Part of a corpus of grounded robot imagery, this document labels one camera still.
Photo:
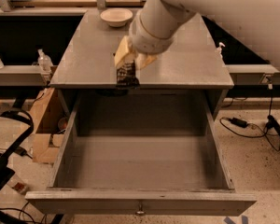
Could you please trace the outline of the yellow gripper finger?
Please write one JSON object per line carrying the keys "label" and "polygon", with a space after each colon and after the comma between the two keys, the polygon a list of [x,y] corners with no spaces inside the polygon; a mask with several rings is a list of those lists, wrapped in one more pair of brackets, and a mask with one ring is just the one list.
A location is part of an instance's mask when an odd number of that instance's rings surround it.
{"label": "yellow gripper finger", "polygon": [[148,55],[139,53],[135,59],[135,67],[137,70],[141,70],[153,63],[157,59],[156,55]]}
{"label": "yellow gripper finger", "polygon": [[132,39],[125,35],[118,46],[114,56],[114,64],[116,69],[120,69],[126,63],[132,63],[136,58],[136,52],[133,49]]}

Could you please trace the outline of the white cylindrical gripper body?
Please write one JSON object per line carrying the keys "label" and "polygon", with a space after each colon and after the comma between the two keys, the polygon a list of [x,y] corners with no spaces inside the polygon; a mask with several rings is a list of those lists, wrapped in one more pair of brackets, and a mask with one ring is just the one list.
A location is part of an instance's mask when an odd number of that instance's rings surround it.
{"label": "white cylindrical gripper body", "polygon": [[138,11],[129,28],[129,38],[133,50],[142,54],[160,54],[168,50],[173,43],[172,38],[162,39],[151,35],[141,21],[141,12]]}

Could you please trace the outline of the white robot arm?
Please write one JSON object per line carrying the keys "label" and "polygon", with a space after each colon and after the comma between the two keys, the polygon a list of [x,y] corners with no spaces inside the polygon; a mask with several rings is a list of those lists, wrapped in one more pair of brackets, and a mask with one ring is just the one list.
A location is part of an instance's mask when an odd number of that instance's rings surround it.
{"label": "white robot arm", "polygon": [[117,68],[161,54],[184,23],[200,14],[270,62],[280,72],[280,0],[147,0],[114,57]]}

